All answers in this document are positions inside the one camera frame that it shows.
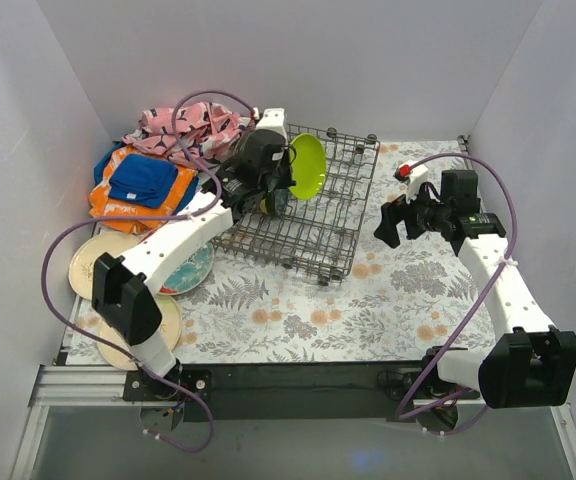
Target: pile of cloth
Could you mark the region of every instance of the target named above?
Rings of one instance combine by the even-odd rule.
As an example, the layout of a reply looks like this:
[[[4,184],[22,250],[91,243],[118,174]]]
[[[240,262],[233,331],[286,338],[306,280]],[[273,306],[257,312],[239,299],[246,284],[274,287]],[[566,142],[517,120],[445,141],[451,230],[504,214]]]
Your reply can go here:
[[[194,196],[195,165],[184,156],[172,131],[171,108],[143,112],[137,130],[122,138],[95,166],[95,188],[88,196],[93,217],[174,215]],[[246,130],[249,118],[216,103],[179,110],[175,125],[191,155],[220,163]],[[108,221],[107,226],[140,234],[160,221]]]

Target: gray floor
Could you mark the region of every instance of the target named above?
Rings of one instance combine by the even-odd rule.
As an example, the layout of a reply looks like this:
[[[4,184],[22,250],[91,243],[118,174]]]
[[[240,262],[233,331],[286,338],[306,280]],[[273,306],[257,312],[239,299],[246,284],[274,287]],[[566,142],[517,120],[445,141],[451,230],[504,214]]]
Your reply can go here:
[[[479,408],[461,406],[461,416]],[[492,411],[443,439],[409,428],[381,420],[221,421],[213,445],[190,456],[144,436],[137,408],[51,408],[33,479],[572,478],[546,408]],[[206,429],[185,424],[173,436],[198,443]]]

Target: orange cloth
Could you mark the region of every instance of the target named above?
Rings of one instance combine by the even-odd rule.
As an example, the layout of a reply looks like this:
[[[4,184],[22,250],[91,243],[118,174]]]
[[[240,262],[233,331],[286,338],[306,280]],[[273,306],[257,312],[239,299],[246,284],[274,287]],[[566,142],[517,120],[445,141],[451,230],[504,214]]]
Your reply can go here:
[[[177,205],[179,205],[179,202],[181,202],[181,199],[184,196],[188,185],[190,185],[190,182],[195,176],[195,172],[180,165],[175,165],[179,171],[177,174],[177,179],[170,189],[168,197],[166,197],[166,200],[164,200],[164,203],[162,203],[159,208],[148,208],[141,205],[136,205],[134,203],[128,203],[121,200],[115,200],[114,198],[108,198],[108,193],[110,192],[110,177],[124,160],[124,158],[126,158],[131,153],[144,155],[142,152],[131,146],[126,146],[113,152],[108,165],[106,165],[106,168],[104,168],[103,180],[92,190],[92,192],[90,192],[90,195],[88,195],[88,201],[92,206],[90,209],[90,214],[93,217],[102,217],[107,215],[116,217],[125,217],[129,215],[172,215],[172,213],[175,211],[175,208],[177,208]],[[154,155],[144,156],[155,158],[157,160],[161,160],[162,162],[166,161],[161,159],[161,157],[156,157]],[[104,224],[110,228],[133,234],[139,234],[145,232],[146,230],[157,228],[163,223],[164,222],[158,221],[137,222],[131,220],[124,220],[121,222],[104,222]]]

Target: metal wire rack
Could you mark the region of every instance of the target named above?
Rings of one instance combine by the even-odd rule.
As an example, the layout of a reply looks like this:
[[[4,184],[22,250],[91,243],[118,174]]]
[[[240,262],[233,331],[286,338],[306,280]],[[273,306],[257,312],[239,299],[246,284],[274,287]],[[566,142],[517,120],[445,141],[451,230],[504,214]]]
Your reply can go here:
[[[326,150],[326,180],[319,194],[308,201],[289,195],[281,216],[253,212],[213,243],[235,255],[316,275],[320,285],[328,285],[350,273],[379,142],[375,135],[357,137],[334,128],[288,125],[291,141],[301,133],[315,135]]]

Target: wall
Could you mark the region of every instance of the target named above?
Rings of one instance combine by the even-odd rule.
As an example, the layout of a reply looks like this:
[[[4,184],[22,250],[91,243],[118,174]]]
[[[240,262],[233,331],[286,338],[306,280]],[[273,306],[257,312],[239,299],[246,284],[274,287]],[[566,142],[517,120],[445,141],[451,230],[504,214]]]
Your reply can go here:
[[[576,332],[576,2],[544,1],[471,140],[508,181],[528,285],[561,329]],[[482,177],[487,207],[505,211]],[[576,423],[576,378],[569,400]]]
[[[38,366],[63,332],[41,298],[43,253],[85,218],[91,166],[109,145],[34,0],[0,2],[0,479],[10,475]],[[82,235],[53,261],[50,285],[66,312],[65,272]]]
[[[113,138],[221,87],[293,123],[472,131],[541,0],[38,0]]]

